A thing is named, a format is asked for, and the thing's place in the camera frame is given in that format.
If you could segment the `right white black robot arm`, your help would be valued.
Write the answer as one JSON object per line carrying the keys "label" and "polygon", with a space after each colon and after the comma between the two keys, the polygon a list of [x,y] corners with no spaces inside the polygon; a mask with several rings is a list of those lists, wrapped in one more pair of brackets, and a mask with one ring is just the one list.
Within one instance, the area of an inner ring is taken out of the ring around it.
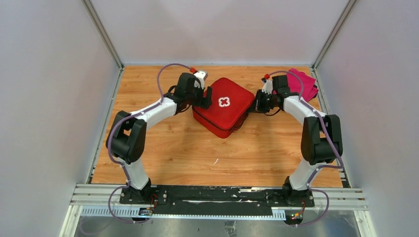
{"label": "right white black robot arm", "polygon": [[284,181],[279,194],[268,195],[273,201],[282,200],[295,206],[311,195],[311,184],[323,168],[340,169],[332,165],[343,153],[340,119],[311,106],[301,92],[292,92],[286,75],[269,74],[262,78],[263,87],[256,92],[250,112],[267,114],[274,108],[293,116],[302,125],[300,150],[302,159]]}

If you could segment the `red black medicine kit case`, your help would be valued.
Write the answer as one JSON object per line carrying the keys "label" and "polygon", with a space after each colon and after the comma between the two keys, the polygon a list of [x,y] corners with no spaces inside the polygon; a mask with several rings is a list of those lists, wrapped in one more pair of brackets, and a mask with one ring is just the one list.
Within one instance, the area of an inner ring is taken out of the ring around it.
{"label": "red black medicine kit case", "polygon": [[219,78],[210,86],[209,108],[192,107],[193,118],[215,136],[225,139],[241,128],[255,96],[228,78]]}

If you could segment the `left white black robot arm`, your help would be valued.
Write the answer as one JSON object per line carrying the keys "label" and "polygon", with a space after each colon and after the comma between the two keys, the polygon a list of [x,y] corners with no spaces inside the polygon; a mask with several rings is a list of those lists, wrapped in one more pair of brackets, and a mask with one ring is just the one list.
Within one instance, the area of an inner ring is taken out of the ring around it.
{"label": "left white black robot arm", "polygon": [[106,148],[112,162],[119,164],[126,176],[122,194],[139,204],[147,203],[152,195],[151,180],[141,159],[145,150],[147,130],[161,121],[183,113],[191,106],[207,109],[211,106],[212,88],[205,87],[206,71],[182,73],[176,85],[163,97],[142,110],[116,114]]}

